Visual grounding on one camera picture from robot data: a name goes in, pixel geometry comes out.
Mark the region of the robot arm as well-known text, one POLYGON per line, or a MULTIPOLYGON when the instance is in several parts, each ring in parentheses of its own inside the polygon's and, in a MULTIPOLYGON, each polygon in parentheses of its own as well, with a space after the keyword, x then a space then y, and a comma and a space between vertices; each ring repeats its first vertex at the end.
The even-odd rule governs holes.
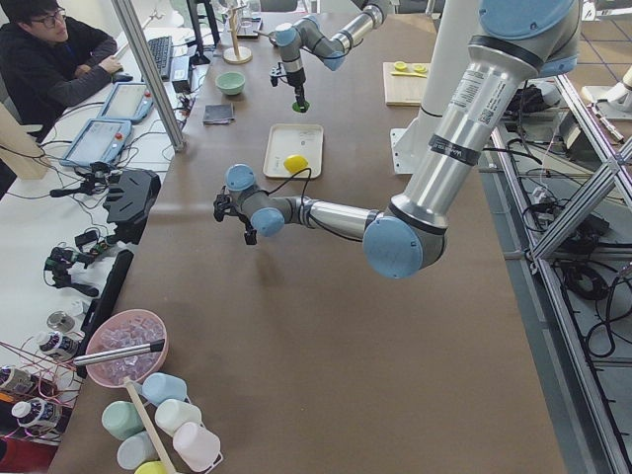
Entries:
POLYGON ((439 108, 413 122, 415 171, 383 211, 275 197, 249 166, 236 164, 214 201, 215 219, 239 218, 249 244, 287 224, 319 227, 360 242, 385 277, 409 277, 432 265, 445 249, 447 211, 518 87, 576 66, 582 9, 578 1, 445 3, 427 87, 439 108), (448 79, 444 86, 436 82, 440 74, 448 79))
POLYGON ((310 104, 305 98, 306 75, 301 52, 312 54, 328 69, 336 71, 353 48, 383 25, 389 10, 389 1, 363 1, 360 12, 330 38, 321 31, 314 15, 304 16, 293 24, 278 25, 274 37, 280 62, 271 70, 272 86, 284 81, 294 92, 292 109, 306 113, 310 104))

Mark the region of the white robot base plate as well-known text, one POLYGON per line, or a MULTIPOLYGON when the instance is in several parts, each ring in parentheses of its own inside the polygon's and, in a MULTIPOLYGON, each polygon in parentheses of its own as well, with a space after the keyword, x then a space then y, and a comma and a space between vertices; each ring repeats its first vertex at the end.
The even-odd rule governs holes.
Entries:
POLYGON ((412 175, 418 162, 415 152, 415 129, 391 128, 389 137, 394 172, 397 175, 412 175))

